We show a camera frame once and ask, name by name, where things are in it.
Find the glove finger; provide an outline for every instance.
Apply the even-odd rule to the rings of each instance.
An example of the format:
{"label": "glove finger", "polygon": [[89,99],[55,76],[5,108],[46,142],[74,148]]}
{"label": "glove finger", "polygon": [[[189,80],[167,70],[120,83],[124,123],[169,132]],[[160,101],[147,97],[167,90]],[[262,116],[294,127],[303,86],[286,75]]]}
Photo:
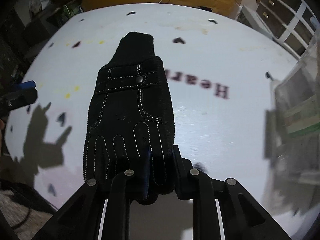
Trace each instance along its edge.
{"label": "glove finger", "polygon": [[83,159],[83,174],[84,180],[93,179],[93,167],[94,167],[94,146],[95,137],[91,137],[87,134],[86,141],[84,144],[84,159]]}
{"label": "glove finger", "polygon": [[145,122],[138,122],[133,127],[133,139],[131,145],[135,145],[133,150],[135,159],[145,158],[148,154],[148,149],[150,146],[150,132],[149,127]]}
{"label": "glove finger", "polygon": [[106,140],[102,135],[98,135],[95,140],[94,178],[103,182],[108,175],[109,165],[110,157],[107,151]]}
{"label": "glove finger", "polygon": [[166,182],[166,166],[164,162],[164,148],[160,137],[159,124],[152,123],[149,125],[151,129],[150,147],[151,147],[151,166],[153,180],[156,185],[163,185]]}
{"label": "glove finger", "polygon": [[118,134],[113,138],[113,150],[116,156],[115,174],[130,168],[126,145],[129,146],[130,144],[124,140],[122,135]]}

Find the black cable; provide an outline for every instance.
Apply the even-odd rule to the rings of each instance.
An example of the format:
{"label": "black cable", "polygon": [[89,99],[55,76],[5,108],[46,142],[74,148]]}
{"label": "black cable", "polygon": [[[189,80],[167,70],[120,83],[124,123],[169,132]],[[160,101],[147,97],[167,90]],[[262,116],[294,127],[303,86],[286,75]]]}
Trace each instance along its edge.
{"label": "black cable", "polygon": [[21,227],[25,222],[27,222],[28,218],[30,217],[30,213],[31,213],[31,208],[28,208],[28,214],[26,215],[26,217],[18,224],[12,226],[12,230],[18,229],[19,227]]}

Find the black bracket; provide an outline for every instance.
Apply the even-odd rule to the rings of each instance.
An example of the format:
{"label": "black bracket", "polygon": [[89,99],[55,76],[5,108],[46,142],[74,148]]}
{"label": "black bracket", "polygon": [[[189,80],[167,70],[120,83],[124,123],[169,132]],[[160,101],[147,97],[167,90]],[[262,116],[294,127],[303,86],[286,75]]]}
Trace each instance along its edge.
{"label": "black bracket", "polygon": [[[117,174],[107,184],[89,179],[32,239],[97,240],[107,199],[101,239],[128,240],[130,203],[144,198],[148,191],[149,155],[150,152],[143,161]],[[220,239],[215,199],[219,200],[226,240],[290,240],[238,181],[233,178],[225,181],[211,179],[202,171],[193,169],[191,161],[181,157],[176,145],[172,155],[176,194],[180,200],[193,199],[193,240]]]}

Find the white stitching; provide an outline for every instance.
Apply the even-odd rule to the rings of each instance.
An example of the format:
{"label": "white stitching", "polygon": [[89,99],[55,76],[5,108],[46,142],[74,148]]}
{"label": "white stitching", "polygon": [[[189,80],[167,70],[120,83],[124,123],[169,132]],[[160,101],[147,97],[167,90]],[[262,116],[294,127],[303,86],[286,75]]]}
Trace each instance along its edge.
{"label": "white stitching", "polygon": [[142,96],[141,96],[142,94],[143,94],[143,90],[140,90],[139,97],[140,97],[140,104],[141,104],[141,108],[142,108],[143,113],[146,115],[146,117],[154,118],[154,119],[156,119],[157,121],[160,120],[161,122],[159,122],[159,123],[162,123],[162,122],[163,122],[162,119],[157,118],[157,117],[153,117],[153,116],[151,116],[150,114],[148,114],[148,113],[144,110],[143,104],[142,104]]}
{"label": "white stitching", "polygon": [[153,154],[152,154],[152,147],[151,147],[151,140],[150,140],[150,132],[149,132],[149,126],[145,123],[145,122],[137,122],[136,125],[138,123],[144,123],[147,128],[148,128],[148,135],[149,135],[149,146],[150,146],[150,149],[151,149],[151,159],[152,159],[152,173],[153,173],[153,181],[156,183],[156,180],[155,180],[155,169],[153,167]]}
{"label": "white stitching", "polygon": [[164,153],[163,153],[163,149],[162,149],[161,136],[160,136],[160,131],[159,131],[159,127],[158,127],[158,122],[157,122],[157,129],[158,129],[158,133],[159,133],[160,146],[161,146],[161,150],[162,150],[162,157],[163,157],[163,164],[164,164],[164,174],[165,174],[164,175],[165,176],[164,183],[165,183],[165,181],[167,180],[167,173],[165,172]]}
{"label": "white stitching", "polygon": [[143,115],[142,115],[142,113],[141,113],[141,111],[140,111],[140,105],[141,105],[142,110],[144,110],[144,109],[143,109],[143,106],[142,106],[141,98],[140,98],[140,104],[139,104],[139,92],[141,92],[141,89],[138,89],[138,93],[137,93],[138,110],[139,110],[139,112],[140,112],[141,117],[142,117],[144,120],[146,120],[146,121],[156,122],[156,121],[153,121],[153,120],[145,119],[145,118],[143,117]]}
{"label": "white stitching", "polygon": [[96,138],[96,142],[94,143],[93,178],[94,178],[94,175],[96,173],[96,146],[97,146],[97,139],[98,138]]}
{"label": "white stitching", "polygon": [[[115,140],[115,138],[116,138],[117,136],[120,136],[120,137],[122,138],[122,140],[123,140],[123,146],[124,146],[124,151],[125,151],[125,155],[127,155],[128,161],[130,162],[129,157],[128,157],[128,154],[127,154],[127,149],[125,148],[125,142],[124,142],[124,138],[123,138],[123,136],[122,136],[122,135],[120,135],[120,134],[117,134],[116,136],[114,136],[113,141]],[[114,143],[113,143],[113,150],[114,150],[114,151],[115,151],[115,153],[116,153],[116,150],[115,150],[115,144],[114,144]]]}
{"label": "white stitching", "polygon": [[134,129],[136,128],[136,126],[137,126],[138,123],[141,123],[141,122],[137,122],[136,125],[133,127],[133,136],[134,136],[134,141],[135,141],[135,143],[136,143],[136,148],[137,148],[137,152],[138,152],[139,158],[141,158],[141,157],[140,157],[139,150],[138,150],[138,146],[137,146],[136,135],[134,134]]}
{"label": "white stitching", "polygon": [[154,74],[154,73],[155,73],[155,72],[150,72],[150,73],[146,73],[146,74],[143,74],[143,75],[126,76],[126,77],[117,77],[117,78],[139,77],[139,76],[144,76],[144,75],[149,75],[149,74]]}
{"label": "white stitching", "polygon": [[156,122],[156,121],[153,121],[153,120],[147,120],[147,119],[145,119],[145,118],[143,117],[143,115],[142,115],[142,113],[141,113],[141,111],[140,111],[140,105],[139,105],[139,90],[140,90],[140,89],[138,89],[138,92],[137,92],[137,103],[138,103],[138,110],[139,110],[139,113],[140,113],[141,117],[142,117],[144,120],[146,120],[146,121]]}
{"label": "white stitching", "polygon": [[112,68],[109,68],[109,71],[108,71],[109,79],[111,78],[111,69]]}
{"label": "white stitching", "polygon": [[103,100],[103,103],[102,103],[102,108],[100,110],[100,114],[99,114],[99,117],[98,119],[94,122],[93,125],[90,126],[89,130],[92,130],[94,128],[96,128],[98,126],[98,124],[101,122],[101,119],[102,119],[102,115],[103,115],[103,111],[104,111],[104,106],[106,104],[106,101],[107,101],[107,97],[108,97],[108,94],[105,95],[104,97],[104,100]]}
{"label": "white stitching", "polygon": [[118,162],[118,158],[117,158],[117,154],[116,154],[116,150],[115,150],[115,137],[113,138],[112,140],[112,144],[113,144],[113,152],[115,153],[115,156],[116,156],[116,168],[115,168],[115,174],[117,174],[117,162]]}
{"label": "white stitching", "polygon": [[[151,85],[151,84],[157,84],[156,82],[155,83],[147,83],[145,85]],[[107,89],[107,90],[115,90],[115,89],[119,89],[119,88],[134,88],[134,87],[138,87],[138,86],[141,86],[140,85],[135,85],[135,86],[126,86],[126,87],[118,87],[118,88],[110,88],[110,89]]]}
{"label": "white stitching", "polygon": [[108,158],[109,158],[109,162],[108,162],[108,166],[107,166],[107,171],[106,171],[106,179],[107,179],[108,168],[109,168],[109,163],[110,163],[110,156],[108,155],[106,140],[104,139],[104,137],[103,137],[102,135],[98,135],[98,136],[97,136],[97,139],[98,139],[99,137],[102,137],[102,138],[103,138],[104,146],[105,146],[105,148],[106,148],[107,156],[108,156]]}
{"label": "white stitching", "polygon": [[85,169],[84,169],[84,179],[85,179],[85,176],[86,176],[86,173],[87,173],[87,162],[88,162],[87,156],[88,156],[89,141],[90,141],[90,135],[89,135],[89,138],[88,138],[87,150],[85,151]]}

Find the blue object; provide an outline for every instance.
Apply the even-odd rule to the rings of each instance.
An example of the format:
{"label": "blue object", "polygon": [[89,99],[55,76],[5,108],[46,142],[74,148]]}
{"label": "blue object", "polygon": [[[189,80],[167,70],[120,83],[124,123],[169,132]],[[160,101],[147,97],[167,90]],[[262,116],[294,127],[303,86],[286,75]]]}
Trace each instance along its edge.
{"label": "blue object", "polygon": [[36,83],[33,80],[31,80],[20,84],[15,84],[12,86],[12,91],[18,91],[28,88],[36,88]]}

